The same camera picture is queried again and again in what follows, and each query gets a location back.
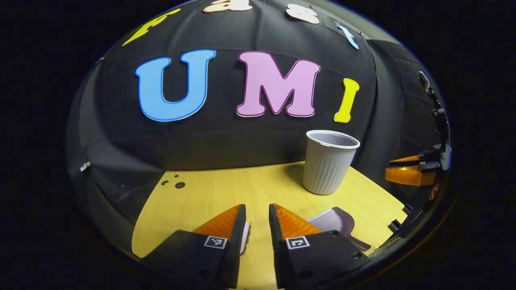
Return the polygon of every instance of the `gray plastic cup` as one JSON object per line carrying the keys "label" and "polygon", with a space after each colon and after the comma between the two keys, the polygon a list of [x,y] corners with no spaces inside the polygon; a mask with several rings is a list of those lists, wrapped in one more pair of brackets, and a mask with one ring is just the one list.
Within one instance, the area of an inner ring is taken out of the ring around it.
{"label": "gray plastic cup", "polygon": [[332,194],[344,180],[360,142],[328,130],[311,130],[307,137],[303,185],[318,195]]}

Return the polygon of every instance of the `letter m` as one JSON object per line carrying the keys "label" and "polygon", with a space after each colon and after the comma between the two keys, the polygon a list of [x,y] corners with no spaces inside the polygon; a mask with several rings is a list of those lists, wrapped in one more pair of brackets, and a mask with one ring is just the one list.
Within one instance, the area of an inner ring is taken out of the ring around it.
{"label": "letter m", "polygon": [[320,66],[305,59],[298,60],[286,77],[281,74],[272,56],[265,52],[243,52],[238,56],[246,64],[244,102],[236,107],[242,117],[257,117],[265,113],[260,102],[262,89],[274,114],[278,114],[292,92],[292,102],[287,114],[309,117],[315,112],[312,106],[315,76]]}

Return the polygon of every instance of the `yellow letter i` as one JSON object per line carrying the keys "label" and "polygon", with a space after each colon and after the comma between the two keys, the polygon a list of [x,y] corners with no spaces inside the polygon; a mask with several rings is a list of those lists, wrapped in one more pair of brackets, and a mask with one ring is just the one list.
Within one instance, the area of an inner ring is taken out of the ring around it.
{"label": "yellow letter i", "polygon": [[342,83],[344,84],[344,96],[342,97],[341,107],[333,117],[333,120],[335,122],[347,123],[351,120],[351,107],[353,106],[354,96],[360,89],[360,86],[351,78],[345,78]]}

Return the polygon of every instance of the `black hole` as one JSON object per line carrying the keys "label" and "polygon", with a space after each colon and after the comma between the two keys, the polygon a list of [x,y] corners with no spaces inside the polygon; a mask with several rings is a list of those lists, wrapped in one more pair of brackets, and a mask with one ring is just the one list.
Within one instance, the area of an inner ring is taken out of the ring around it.
{"label": "black hole", "polygon": [[213,274],[208,270],[199,270],[199,277],[202,279],[209,279],[213,276]]}
{"label": "black hole", "polygon": [[312,276],[312,271],[303,271],[299,273],[299,278],[308,279]]}

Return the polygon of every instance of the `blue letter u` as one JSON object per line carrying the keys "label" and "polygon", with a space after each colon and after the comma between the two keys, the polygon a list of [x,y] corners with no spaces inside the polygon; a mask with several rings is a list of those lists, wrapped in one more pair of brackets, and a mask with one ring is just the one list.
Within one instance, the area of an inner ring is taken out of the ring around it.
{"label": "blue letter u", "polygon": [[216,54],[214,50],[196,50],[181,56],[181,61],[188,64],[188,92],[177,102],[163,97],[163,69],[170,64],[170,58],[156,58],[140,65],[135,73],[140,78],[138,95],[145,116],[169,122],[195,114],[206,100],[208,61]]}

